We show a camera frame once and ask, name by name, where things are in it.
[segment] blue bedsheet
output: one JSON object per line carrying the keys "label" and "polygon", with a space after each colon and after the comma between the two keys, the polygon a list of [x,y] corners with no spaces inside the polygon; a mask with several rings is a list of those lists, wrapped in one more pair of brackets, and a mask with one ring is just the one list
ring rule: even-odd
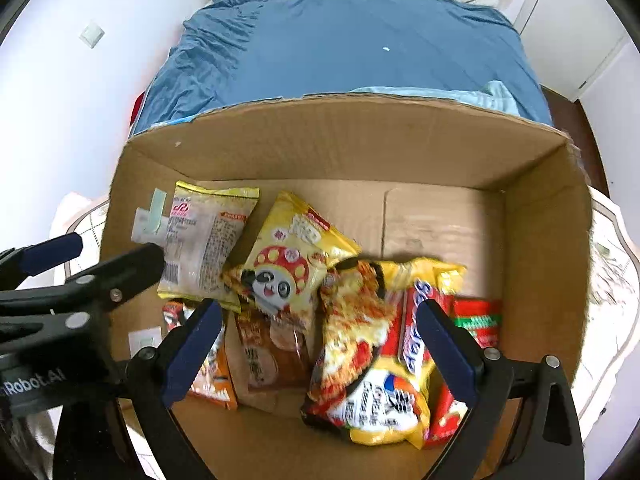
{"label": "blue bedsheet", "polygon": [[133,133],[241,102],[368,86],[477,91],[500,80],[552,124],[518,33],[452,0],[212,0],[184,23]]}

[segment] cartoon character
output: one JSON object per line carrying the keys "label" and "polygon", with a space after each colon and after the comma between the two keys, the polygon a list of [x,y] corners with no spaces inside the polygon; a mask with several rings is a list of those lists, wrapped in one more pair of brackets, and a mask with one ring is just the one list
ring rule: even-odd
{"label": "cartoon character", "polygon": [[385,380],[385,393],[387,412],[395,410],[398,413],[420,415],[420,409],[415,402],[420,393],[406,379],[389,374]]}
{"label": "cartoon character", "polygon": [[290,300],[304,290],[308,278],[309,265],[299,250],[268,246],[257,255],[254,270],[242,271],[241,281],[258,306],[276,315],[289,310]]}

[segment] label sticker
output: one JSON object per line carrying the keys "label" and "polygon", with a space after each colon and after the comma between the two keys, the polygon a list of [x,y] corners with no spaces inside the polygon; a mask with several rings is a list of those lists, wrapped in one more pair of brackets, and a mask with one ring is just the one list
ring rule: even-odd
{"label": "label sticker", "polygon": [[159,326],[129,332],[129,352],[131,357],[138,353],[145,346],[158,348],[162,342],[162,331]]}
{"label": "label sticker", "polygon": [[149,211],[139,207],[136,209],[136,216],[131,229],[131,241],[137,244],[146,244],[151,242],[164,248],[166,245],[166,230],[169,219],[166,216],[160,217],[160,227],[156,232],[149,233],[145,230],[149,222]]}
{"label": "label sticker", "polygon": [[166,200],[166,192],[156,187],[156,190],[151,197],[151,205],[149,206],[149,216],[145,226],[146,234],[155,234],[158,232],[162,223],[164,200]]}

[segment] screw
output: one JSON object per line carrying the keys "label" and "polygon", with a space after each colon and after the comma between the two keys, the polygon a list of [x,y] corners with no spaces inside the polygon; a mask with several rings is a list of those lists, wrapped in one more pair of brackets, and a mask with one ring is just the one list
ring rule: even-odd
{"label": "screw", "polygon": [[86,285],[87,283],[91,283],[94,280],[95,276],[92,274],[87,274],[86,276],[80,276],[76,283],[78,285]]}
{"label": "screw", "polygon": [[144,359],[145,361],[149,361],[156,357],[156,349],[152,346],[145,346],[140,350],[140,352],[138,352],[138,357],[140,359]]}
{"label": "screw", "polygon": [[484,357],[489,359],[489,361],[497,361],[498,359],[500,359],[500,351],[497,348],[485,348]]}
{"label": "screw", "polygon": [[545,362],[552,368],[558,368],[560,366],[560,359],[558,359],[555,355],[546,356]]}
{"label": "screw", "polygon": [[119,288],[112,288],[109,291],[109,297],[113,303],[120,303],[122,301],[122,291]]}
{"label": "screw", "polygon": [[65,319],[65,326],[71,330],[82,328],[90,317],[88,312],[74,312]]}

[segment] light blue cloth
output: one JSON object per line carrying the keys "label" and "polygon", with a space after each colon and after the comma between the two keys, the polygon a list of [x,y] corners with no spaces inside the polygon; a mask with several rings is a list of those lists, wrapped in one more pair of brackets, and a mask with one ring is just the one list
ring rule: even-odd
{"label": "light blue cloth", "polygon": [[375,94],[391,94],[415,97],[432,97],[437,99],[453,99],[467,105],[488,108],[520,117],[518,104],[502,81],[489,81],[478,91],[437,90],[435,88],[415,88],[405,86],[364,86],[353,92],[372,92]]}

